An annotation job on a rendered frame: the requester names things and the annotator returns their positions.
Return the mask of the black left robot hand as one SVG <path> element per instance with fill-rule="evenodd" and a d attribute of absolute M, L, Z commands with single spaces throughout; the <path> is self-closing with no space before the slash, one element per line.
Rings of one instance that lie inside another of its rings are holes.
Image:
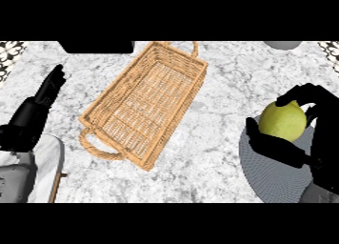
<path fill-rule="evenodd" d="M 45 127 L 48 110 L 66 82 L 63 66 L 57 65 L 45 77 L 33 96 L 19 105 L 10 122 L 0 126 L 0 150 L 28 153 L 36 146 Z"/>

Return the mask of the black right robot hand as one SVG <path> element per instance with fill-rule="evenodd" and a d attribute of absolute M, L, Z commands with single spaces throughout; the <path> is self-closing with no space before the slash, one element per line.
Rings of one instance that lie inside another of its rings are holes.
<path fill-rule="evenodd" d="M 260 133 L 251 117 L 246 118 L 249 144 L 257 154 L 291 167 L 307 165 L 313 185 L 339 195 L 339 97 L 321 85 L 306 83 L 277 98 L 275 105 L 282 107 L 293 100 L 299 106 L 315 104 L 305 113 L 306 121 L 316 121 L 310 154 L 285 139 Z"/>

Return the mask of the yellow-green lemon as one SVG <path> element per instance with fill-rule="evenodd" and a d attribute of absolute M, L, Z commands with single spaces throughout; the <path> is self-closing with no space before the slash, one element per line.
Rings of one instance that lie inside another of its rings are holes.
<path fill-rule="evenodd" d="M 293 100 L 285 106 L 271 103 L 259 120 L 259 131 L 293 142 L 306 129 L 306 114 Z"/>

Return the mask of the grey round placemat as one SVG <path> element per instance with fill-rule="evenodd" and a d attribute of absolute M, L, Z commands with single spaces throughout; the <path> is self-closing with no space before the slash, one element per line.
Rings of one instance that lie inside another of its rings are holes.
<path fill-rule="evenodd" d="M 241 131 L 238 158 L 243 173 L 256 196 L 263 203 L 297 203 L 303 190 L 312 182 L 307 165 L 300 169 L 259 155 Z"/>

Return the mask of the tan wicker basket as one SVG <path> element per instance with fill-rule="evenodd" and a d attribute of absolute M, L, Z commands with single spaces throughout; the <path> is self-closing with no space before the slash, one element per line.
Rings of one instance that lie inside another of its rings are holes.
<path fill-rule="evenodd" d="M 78 120 L 82 148 L 106 160 L 128 159 L 148 171 L 193 103 L 207 63 L 153 41 Z"/>

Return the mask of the black appliance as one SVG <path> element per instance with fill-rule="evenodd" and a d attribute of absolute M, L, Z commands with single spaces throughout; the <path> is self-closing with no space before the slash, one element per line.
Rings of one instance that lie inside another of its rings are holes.
<path fill-rule="evenodd" d="M 60 41 L 66 53 L 132 53 L 134 41 Z"/>

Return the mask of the grey round object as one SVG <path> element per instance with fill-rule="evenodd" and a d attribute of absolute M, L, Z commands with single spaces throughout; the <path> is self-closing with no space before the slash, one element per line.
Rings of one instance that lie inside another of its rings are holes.
<path fill-rule="evenodd" d="M 300 45 L 300 41 L 265 41 L 265 44 L 275 50 L 288 51 Z"/>

